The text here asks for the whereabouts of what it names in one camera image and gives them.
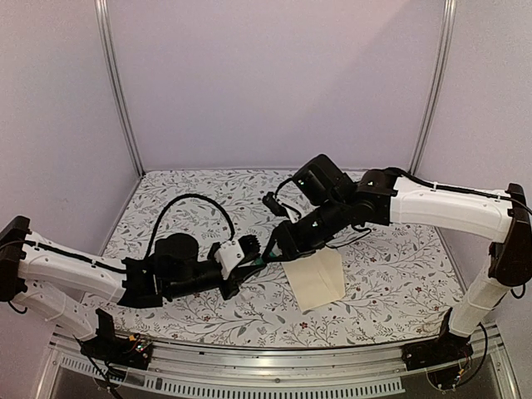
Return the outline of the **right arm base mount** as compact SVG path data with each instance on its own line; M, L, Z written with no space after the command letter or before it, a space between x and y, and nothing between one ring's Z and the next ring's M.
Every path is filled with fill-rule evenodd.
M450 318L451 310L445 314L435 338L401 347L401 359L408 371L458 361L473 354L470 337L460 337L450 332Z

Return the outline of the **cream envelope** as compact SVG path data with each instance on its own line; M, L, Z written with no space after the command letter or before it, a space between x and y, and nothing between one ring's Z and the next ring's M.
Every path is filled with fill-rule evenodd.
M302 312L343 299L346 295L342 255L336 249L282 263Z

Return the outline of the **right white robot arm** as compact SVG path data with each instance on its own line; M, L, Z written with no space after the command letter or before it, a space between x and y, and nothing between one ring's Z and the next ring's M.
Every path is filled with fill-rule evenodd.
M512 289L531 279L531 210L520 185L475 190L420 180L395 167L372 169L353 181L324 154L291 178L314 206L299 221L272 232L264 262L289 262L314 254L347 226L420 224L488 239L488 258L442 334L430 345L436 362L448 362L481 320Z

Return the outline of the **green white glue stick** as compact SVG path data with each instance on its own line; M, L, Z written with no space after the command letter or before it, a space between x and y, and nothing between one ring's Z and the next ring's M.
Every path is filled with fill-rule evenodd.
M276 250L276 245L274 245L271 249L265 249L264 253L254 260L253 266L264 267L270 263L274 263L278 258Z

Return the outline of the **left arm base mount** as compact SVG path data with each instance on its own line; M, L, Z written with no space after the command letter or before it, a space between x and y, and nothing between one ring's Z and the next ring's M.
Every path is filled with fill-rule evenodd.
M109 313L98 308L96 316L96 336L81 341L81 354L109 364L147 370L153 353L152 341L139 333L119 337Z

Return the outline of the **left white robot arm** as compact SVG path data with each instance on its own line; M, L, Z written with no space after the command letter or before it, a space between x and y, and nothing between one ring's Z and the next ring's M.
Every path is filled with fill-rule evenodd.
M1 300L17 303L65 328L107 361L124 352L112 316L90 311L62 292L68 287L91 293L124 308L160 308L165 302L212 289L223 299L264 266L254 235L212 245L199 258L199 244L189 234L172 234L155 243L145 259L97 257L52 242L17 216L1 231Z

